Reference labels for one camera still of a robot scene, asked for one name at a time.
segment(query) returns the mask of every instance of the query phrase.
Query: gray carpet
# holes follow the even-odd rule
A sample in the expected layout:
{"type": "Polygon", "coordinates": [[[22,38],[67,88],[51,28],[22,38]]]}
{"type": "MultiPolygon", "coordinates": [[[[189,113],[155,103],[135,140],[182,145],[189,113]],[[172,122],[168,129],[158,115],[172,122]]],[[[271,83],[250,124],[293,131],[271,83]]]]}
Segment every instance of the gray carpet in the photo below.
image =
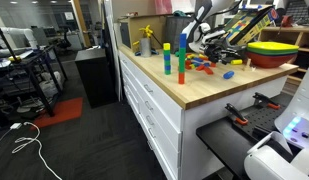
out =
{"type": "MultiPolygon", "coordinates": [[[[130,106],[117,102],[91,109],[74,61],[64,62],[64,67],[69,80],[60,101],[83,97],[83,114],[81,118],[41,129],[38,139],[48,165],[69,180],[166,179],[130,106]]],[[[36,131],[23,126],[2,140],[0,180],[56,179],[40,160],[37,143],[11,153],[17,138],[35,135],[36,131]]]]}

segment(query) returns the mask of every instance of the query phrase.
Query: yellow bowl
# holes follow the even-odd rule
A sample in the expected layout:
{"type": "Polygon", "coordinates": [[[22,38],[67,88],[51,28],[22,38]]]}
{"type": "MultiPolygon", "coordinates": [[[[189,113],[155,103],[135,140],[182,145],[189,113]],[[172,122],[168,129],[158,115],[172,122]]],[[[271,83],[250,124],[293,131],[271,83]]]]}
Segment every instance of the yellow bowl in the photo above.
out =
{"type": "Polygon", "coordinates": [[[253,42],[253,43],[248,43],[247,47],[255,48],[255,49],[262,49],[262,50],[271,50],[271,51],[298,50],[299,48],[298,46],[295,46],[295,45],[277,43],[277,42],[253,42]]]}

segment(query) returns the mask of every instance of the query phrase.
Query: stacked bowls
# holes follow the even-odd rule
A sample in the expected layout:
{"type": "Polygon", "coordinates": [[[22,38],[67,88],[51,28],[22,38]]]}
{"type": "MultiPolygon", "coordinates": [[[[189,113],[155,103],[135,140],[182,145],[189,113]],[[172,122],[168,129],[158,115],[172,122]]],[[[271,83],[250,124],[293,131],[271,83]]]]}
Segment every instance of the stacked bowls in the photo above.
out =
{"type": "Polygon", "coordinates": [[[298,46],[277,42],[253,42],[247,45],[247,56],[262,68],[276,68],[295,58],[298,46]]]}

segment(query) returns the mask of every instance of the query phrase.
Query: white cable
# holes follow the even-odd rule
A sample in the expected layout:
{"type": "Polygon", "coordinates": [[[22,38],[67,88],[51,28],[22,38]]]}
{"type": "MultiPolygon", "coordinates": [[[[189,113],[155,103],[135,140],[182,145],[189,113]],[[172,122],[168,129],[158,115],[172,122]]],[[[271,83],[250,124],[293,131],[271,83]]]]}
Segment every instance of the white cable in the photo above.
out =
{"type": "Polygon", "coordinates": [[[38,144],[40,145],[40,148],[39,148],[39,150],[38,150],[38,155],[39,155],[40,158],[42,159],[42,161],[43,161],[45,167],[46,167],[49,171],[51,171],[57,179],[62,180],[62,178],[60,178],[60,177],[47,165],[45,159],[42,157],[41,150],[42,150],[43,145],[42,145],[41,141],[37,139],[38,136],[40,135],[40,129],[39,129],[35,124],[33,124],[33,123],[30,123],[30,122],[25,122],[25,123],[24,123],[24,125],[28,125],[28,124],[34,126],[34,127],[37,129],[37,135],[36,135],[36,137],[35,137],[35,138],[26,138],[26,137],[18,138],[17,140],[15,140],[15,143],[19,143],[19,142],[22,142],[22,141],[25,141],[25,140],[27,140],[28,142],[27,142],[27,143],[24,143],[24,144],[21,144],[21,145],[19,145],[19,146],[17,146],[17,147],[12,151],[12,153],[13,153],[13,154],[14,154],[14,153],[17,153],[18,151],[22,150],[25,146],[31,144],[33,141],[38,142],[38,144]]]}
{"type": "Polygon", "coordinates": [[[0,138],[0,142],[2,141],[2,139],[11,131],[12,129],[8,130],[1,138],[0,138]]]}

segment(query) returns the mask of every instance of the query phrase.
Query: red mat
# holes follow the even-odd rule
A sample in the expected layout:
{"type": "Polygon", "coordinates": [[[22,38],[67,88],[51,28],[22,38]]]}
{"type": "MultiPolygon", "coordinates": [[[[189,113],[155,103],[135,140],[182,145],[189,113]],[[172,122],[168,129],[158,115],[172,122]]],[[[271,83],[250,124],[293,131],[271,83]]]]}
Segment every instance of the red mat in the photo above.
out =
{"type": "Polygon", "coordinates": [[[44,113],[43,116],[35,119],[34,124],[39,128],[42,128],[79,118],[82,115],[82,104],[83,98],[58,102],[54,108],[54,117],[50,117],[47,113],[44,113]]]}

